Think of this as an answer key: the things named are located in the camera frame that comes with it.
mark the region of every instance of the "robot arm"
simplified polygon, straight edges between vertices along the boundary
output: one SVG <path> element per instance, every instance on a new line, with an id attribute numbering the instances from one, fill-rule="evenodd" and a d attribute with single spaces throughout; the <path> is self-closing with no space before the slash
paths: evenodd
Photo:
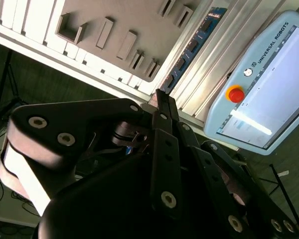
<path id="1" fill-rule="evenodd" d="M 175 100 L 156 93 L 153 114 L 127 99 L 12 113 L 0 178 L 42 216 L 35 237 L 299 238 L 292 221 L 217 143 L 199 146 L 179 121 Z M 122 146 L 133 150 L 125 155 L 117 150 Z M 76 164 L 104 152 L 118 153 L 76 182 Z"/>

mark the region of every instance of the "universal robots logo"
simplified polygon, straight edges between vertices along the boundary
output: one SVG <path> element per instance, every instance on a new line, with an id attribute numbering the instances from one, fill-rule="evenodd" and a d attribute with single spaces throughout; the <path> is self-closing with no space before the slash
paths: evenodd
<path id="1" fill-rule="evenodd" d="M 286 29 L 286 26 L 289 25 L 289 22 L 285 22 L 284 25 L 280 28 L 279 32 L 276 34 L 274 40 L 268 45 L 267 49 L 265 50 L 265 52 L 262 54 L 262 56 L 260 57 L 260 59 L 258 60 L 258 62 L 253 62 L 251 64 L 252 67 L 256 67 L 257 64 L 261 64 L 262 61 L 267 57 L 267 55 L 269 54 L 269 52 L 271 51 L 272 47 L 274 46 L 274 44 L 276 43 L 276 41 L 279 39 L 279 37 L 281 36 L 281 34 L 283 33 L 283 31 Z"/>

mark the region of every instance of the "screw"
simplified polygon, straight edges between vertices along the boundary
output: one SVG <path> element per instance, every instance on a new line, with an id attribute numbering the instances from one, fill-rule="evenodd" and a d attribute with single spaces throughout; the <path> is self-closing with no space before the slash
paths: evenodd
<path id="1" fill-rule="evenodd" d="M 176 207 L 176 198 L 173 194 L 171 194 L 168 191 L 164 191 L 161 193 L 161 200 L 167 206 L 168 208 L 174 208 Z"/>
<path id="2" fill-rule="evenodd" d="M 190 127 L 189 127 L 188 125 L 186 125 L 186 124 L 183 124 L 183 128 L 184 128 L 185 130 L 190 130 Z"/>
<path id="3" fill-rule="evenodd" d="M 217 151 L 217 150 L 218 150 L 217 146 L 216 146 L 216 145 L 214 145 L 213 143 L 211 143 L 211 144 L 210 144 L 210 147 L 211 147 L 213 150 L 215 150 L 215 151 Z"/>
<path id="4" fill-rule="evenodd" d="M 131 108 L 133 111 L 139 111 L 139 108 L 137 108 L 136 106 L 131 105 L 130 108 Z"/>
<path id="5" fill-rule="evenodd" d="M 233 215 L 228 217 L 229 224 L 233 227 L 233 229 L 239 233 L 243 231 L 243 226 L 240 221 Z"/>
<path id="6" fill-rule="evenodd" d="M 65 146 L 71 146 L 75 143 L 75 138 L 69 133 L 61 133 L 58 135 L 58 142 Z"/>
<path id="7" fill-rule="evenodd" d="M 160 114 L 160 116 L 164 119 L 164 120 L 166 120 L 167 119 L 167 116 L 166 115 L 164 115 L 164 114 Z"/>
<path id="8" fill-rule="evenodd" d="M 295 232 L 294 228 L 291 226 L 291 224 L 288 221 L 284 220 L 284 225 L 289 230 L 289 232 L 291 232 L 291 233 Z"/>
<path id="9" fill-rule="evenodd" d="M 280 224 L 275 220 L 275 219 L 271 219 L 271 224 L 274 226 L 274 228 L 279 231 L 280 233 L 283 231 L 283 229 L 281 228 Z"/>
<path id="10" fill-rule="evenodd" d="M 48 125 L 48 123 L 44 118 L 37 117 L 37 116 L 31 117 L 28 120 L 28 123 L 34 128 L 44 128 Z"/>

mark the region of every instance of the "display screen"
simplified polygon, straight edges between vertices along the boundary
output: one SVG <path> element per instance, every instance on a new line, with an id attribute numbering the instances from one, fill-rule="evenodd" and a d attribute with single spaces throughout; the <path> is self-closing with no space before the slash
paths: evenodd
<path id="1" fill-rule="evenodd" d="M 217 133 L 268 148 L 299 115 L 299 28 L 293 26 Z"/>

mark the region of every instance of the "red emergency stop button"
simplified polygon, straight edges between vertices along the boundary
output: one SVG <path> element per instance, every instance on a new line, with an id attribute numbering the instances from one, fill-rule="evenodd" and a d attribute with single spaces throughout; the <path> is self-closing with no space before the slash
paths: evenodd
<path id="1" fill-rule="evenodd" d="M 235 88 L 229 92 L 228 96 L 231 102 L 239 103 L 243 101 L 245 94 L 242 90 Z"/>
<path id="2" fill-rule="evenodd" d="M 226 91 L 226 98 L 233 103 L 242 102 L 245 98 L 243 88 L 239 85 L 229 87 Z"/>

